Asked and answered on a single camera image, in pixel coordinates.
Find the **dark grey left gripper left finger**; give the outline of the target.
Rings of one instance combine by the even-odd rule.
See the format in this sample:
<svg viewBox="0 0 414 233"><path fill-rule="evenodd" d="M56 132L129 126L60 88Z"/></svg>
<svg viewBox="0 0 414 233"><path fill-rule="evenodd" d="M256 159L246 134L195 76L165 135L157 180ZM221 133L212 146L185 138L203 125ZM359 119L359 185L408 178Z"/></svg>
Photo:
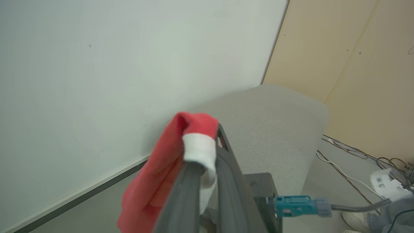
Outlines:
<svg viewBox="0 0 414 233"><path fill-rule="evenodd" d="M199 233L202 165L185 162L167 197L154 233Z"/></svg>

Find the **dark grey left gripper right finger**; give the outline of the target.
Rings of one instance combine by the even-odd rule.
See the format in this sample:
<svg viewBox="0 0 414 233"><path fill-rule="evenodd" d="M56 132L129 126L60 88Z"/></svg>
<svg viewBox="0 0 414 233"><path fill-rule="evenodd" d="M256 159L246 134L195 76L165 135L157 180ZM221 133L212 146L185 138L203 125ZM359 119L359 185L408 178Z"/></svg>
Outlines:
<svg viewBox="0 0 414 233"><path fill-rule="evenodd" d="M218 233L268 233L222 125L216 134Z"/></svg>

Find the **red and white garment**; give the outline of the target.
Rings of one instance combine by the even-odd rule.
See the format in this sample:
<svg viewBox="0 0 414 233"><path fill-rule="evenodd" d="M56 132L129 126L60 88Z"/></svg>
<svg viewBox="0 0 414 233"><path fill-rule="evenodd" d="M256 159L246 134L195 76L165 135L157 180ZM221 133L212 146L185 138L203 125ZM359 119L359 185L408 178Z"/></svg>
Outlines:
<svg viewBox="0 0 414 233"><path fill-rule="evenodd" d="M216 187L216 133L219 121L206 113L178 112L168 123L148 161L128 185L117 227L121 233L151 233L184 162L205 169L200 213Z"/></svg>

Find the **grey fabric sofa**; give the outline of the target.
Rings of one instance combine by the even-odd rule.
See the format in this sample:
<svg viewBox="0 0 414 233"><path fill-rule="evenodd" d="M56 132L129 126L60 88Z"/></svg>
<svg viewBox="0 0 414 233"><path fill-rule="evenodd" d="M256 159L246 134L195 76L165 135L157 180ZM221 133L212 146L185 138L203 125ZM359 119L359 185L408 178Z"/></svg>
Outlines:
<svg viewBox="0 0 414 233"><path fill-rule="evenodd" d="M218 119L242 173L272 175L278 195L299 195L327 127L320 101L277 86L260 86L190 109Z"/></svg>

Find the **white and black baseboard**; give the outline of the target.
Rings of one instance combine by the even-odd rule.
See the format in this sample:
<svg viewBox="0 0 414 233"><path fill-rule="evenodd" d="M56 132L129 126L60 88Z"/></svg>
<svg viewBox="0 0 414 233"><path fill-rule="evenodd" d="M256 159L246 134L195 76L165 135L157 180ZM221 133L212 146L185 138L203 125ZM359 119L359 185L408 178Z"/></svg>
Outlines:
<svg viewBox="0 0 414 233"><path fill-rule="evenodd" d="M97 181L83 187L74 193L48 205L47 207L29 215L28 217L18 221L16 224L10 227L0 230L0 233L29 233L34 229L46 224L54 218L62 215L68 210L76 207L82 202L90 199L91 197L99 194L100 192L108 189L109 187L117 184L125 178L131 176L135 172L139 171L145 162L148 160L149 155L144 155L138 159L130 162L129 164L116 169Z"/></svg>

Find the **white sneaker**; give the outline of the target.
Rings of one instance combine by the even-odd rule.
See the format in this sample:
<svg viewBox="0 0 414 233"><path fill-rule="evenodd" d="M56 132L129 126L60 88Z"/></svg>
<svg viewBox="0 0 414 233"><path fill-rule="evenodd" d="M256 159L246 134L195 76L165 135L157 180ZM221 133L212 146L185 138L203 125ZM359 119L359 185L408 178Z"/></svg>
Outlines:
<svg viewBox="0 0 414 233"><path fill-rule="evenodd" d="M371 233L368 224L368 214L359 212L342 212L345 223L351 230L345 230L343 233Z"/></svg>

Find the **blue-grey trouser leg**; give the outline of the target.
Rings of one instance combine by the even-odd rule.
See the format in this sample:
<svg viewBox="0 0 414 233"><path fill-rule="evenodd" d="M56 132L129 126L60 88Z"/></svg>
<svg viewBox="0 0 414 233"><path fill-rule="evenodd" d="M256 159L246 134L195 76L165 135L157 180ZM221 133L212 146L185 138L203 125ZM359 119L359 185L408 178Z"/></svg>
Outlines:
<svg viewBox="0 0 414 233"><path fill-rule="evenodd" d="M368 233L414 233L414 197L382 206L367 214Z"/></svg>

